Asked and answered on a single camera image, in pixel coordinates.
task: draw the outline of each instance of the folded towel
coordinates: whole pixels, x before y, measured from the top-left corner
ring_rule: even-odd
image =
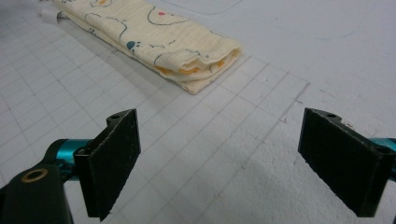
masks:
[[[240,55],[238,43],[144,0],[53,0],[81,28],[195,94]]]

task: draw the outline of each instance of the printed fabric pattern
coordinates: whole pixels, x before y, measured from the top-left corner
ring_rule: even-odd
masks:
[[[144,0],[53,0],[84,30],[195,94],[241,53],[233,39]]]

